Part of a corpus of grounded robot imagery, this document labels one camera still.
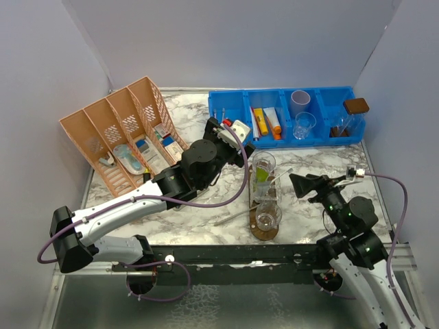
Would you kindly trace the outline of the white tube black cap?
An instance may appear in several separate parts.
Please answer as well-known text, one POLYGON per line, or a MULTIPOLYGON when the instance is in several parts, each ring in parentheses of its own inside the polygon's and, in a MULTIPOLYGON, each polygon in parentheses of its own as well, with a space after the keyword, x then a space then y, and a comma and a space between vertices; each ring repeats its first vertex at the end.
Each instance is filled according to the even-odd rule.
POLYGON ((253 200, 255 202, 261 202, 265 199, 270 189, 270 182, 256 182, 253 185, 253 200))

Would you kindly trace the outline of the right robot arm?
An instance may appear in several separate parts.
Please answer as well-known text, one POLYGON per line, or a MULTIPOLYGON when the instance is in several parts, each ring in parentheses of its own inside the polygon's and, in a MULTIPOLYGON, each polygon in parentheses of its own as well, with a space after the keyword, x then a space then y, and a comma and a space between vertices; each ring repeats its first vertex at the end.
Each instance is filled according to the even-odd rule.
POLYGON ((334 233, 317 242, 315 260, 341 276, 373 328, 424 328, 395 278, 394 250, 386 250, 373 231, 378 222, 373 202, 361 196, 349 201, 342 197, 343 188, 365 176, 364 169, 355 167, 338 178, 289 175, 296 197, 316 192, 308 201, 322 204, 335 225, 334 233))

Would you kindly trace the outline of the clear jar brown lid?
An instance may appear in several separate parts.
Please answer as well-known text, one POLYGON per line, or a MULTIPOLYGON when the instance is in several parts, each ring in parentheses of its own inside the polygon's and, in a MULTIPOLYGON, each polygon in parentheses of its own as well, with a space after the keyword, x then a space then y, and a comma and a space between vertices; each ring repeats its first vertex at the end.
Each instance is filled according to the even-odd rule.
POLYGON ((347 129, 351 135, 363 122, 369 109, 369 105, 364 98, 347 99, 337 112, 332 127, 338 127, 342 130, 347 129))

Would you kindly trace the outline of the white toothbrush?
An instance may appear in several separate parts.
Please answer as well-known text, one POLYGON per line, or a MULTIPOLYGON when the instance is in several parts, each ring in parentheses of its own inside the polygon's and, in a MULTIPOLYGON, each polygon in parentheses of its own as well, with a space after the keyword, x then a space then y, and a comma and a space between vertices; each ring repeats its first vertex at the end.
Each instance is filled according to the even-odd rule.
POLYGON ((291 174, 291 173, 293 173, 293 172, 294 172, 294 170, 293 170, 292 168, 290 168, 290 169, 288 169, 288 170, 282 172, 281 174, 277 175, 273 180, 270 181, 270 185, 275 184, 275 183, 276 183, 278 180, 280 180, 280 178, 283 177, 284 175, 286 175, 286 174, 291 174))

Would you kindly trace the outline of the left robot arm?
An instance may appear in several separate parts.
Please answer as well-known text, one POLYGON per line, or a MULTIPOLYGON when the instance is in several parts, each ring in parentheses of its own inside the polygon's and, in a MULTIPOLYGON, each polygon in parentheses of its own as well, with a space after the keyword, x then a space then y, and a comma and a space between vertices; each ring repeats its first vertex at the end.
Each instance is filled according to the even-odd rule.
POLYGON ((147 269, 154 254, 144 236, 117 238, 110 233, 147 215, 195 203, 198 193, 218 179, 225 165, 236 165, 249 175, 248 159, 255 150, 246 139, 250 127, 240 120, 211 117, 204 136, 183 151, 180 161, 162 170, 129 193, 109 202, 71 211, 63 206, 54 211, 48 245, 62 273, 73 273, 93 262, 123 263, 136 270, 147 269))

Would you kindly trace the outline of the lime green toothpaste tube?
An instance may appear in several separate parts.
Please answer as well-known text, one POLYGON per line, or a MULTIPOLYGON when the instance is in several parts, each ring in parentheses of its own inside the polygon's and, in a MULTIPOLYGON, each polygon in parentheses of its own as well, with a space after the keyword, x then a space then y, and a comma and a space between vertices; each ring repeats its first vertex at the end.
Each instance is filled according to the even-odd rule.
POLYGON ((256 168, 256 180, 257 182, 265 182, 269 176, 270 172, 263 167, 256 168))

